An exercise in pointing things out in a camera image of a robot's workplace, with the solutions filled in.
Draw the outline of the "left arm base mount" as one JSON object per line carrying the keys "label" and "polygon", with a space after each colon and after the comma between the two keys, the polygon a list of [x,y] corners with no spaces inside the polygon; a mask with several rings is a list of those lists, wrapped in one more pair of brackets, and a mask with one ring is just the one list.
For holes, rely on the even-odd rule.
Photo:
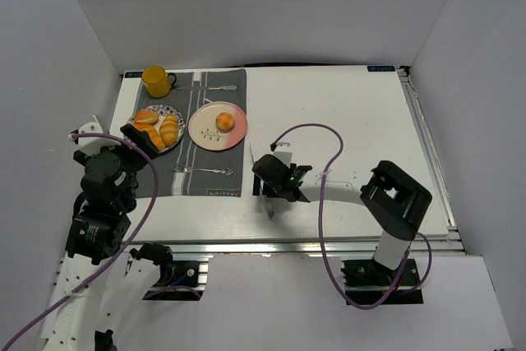
{"label": "left arm base mount", "polygon": [[155,266],[159,278],[146,291],[143,299],[147,301],[199,301],[204,290],[199,290],[199,261],[175,260],[170,247],[146,243],[129,252],[128,274],[137,261],[150,261]]}

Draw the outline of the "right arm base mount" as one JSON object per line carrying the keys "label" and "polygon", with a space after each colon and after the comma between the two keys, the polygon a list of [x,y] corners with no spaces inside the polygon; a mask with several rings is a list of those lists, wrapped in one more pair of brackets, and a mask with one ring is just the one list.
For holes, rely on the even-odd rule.
{"label": "right arm base mount", "polygon": [[[370,305],[380,299],[395,278],[396,271],[378,270],[372,259],[346,260],[340,270],[344,277],[346,295],[354,302]],[[421,305],[424,304],[421,289],[415,287],[421,280],[416,261],[410,258],[399,278],[394,291],[383,305]]]}

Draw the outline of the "round bread bun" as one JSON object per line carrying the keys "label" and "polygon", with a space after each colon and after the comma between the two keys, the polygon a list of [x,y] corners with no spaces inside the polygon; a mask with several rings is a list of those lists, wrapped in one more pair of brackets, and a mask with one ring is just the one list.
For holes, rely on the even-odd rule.
{"label": "round bread bun", "polygon": [[220,113],[215,119],[215,125],[222,133],[230,132],[235,126],[235,117],[231,113]]}

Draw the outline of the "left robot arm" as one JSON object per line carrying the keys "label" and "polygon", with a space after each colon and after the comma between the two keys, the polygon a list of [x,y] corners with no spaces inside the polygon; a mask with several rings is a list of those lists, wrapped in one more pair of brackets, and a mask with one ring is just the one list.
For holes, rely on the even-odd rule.
{"label": "left robot arm", "polygon": [[91,123],[72,136],[79,146],[74,159],[85,173],[66,243],[64,301],[46,350],[115,350],[147,291],[173,276],[170,248],[146,243],[131,250],[131,268],[104,295],[111,265],[139,231],[128,218],[136,208],[136,175],[160,154],[146,132],[131,124],[121,131],[117,139]]}

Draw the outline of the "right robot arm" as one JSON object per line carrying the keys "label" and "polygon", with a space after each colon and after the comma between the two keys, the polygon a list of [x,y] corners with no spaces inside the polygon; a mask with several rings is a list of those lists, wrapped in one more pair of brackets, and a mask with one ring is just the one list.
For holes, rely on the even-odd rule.
{"label": "right robot arm", "polygon": [[286,164],[276,155],[263,155],[252,166],[255,196],[289,203],[333,201],[364,206],[382,229],[372,261],[381,269],[397,270],[416,238],[432,202],[431,193],[398,165],[382,160],[361,187],[314,173],[311,165]]}

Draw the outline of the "metal tongs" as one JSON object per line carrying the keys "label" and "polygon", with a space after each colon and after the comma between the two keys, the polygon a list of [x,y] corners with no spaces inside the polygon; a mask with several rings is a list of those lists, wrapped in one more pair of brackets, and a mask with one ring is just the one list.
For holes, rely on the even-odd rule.
{"label": "metal tongs", "polygon": [[255,157],[251,145],[250,154],[252,159],[252,176],[257,175],[262,181],[262,194],[258,197],[265,209],[267,218],[272,220],[275,217],[275,200],[279,197],[276,191],[277,182],[279,181],[278,160],[271,154],[266,153],[261,157]]}

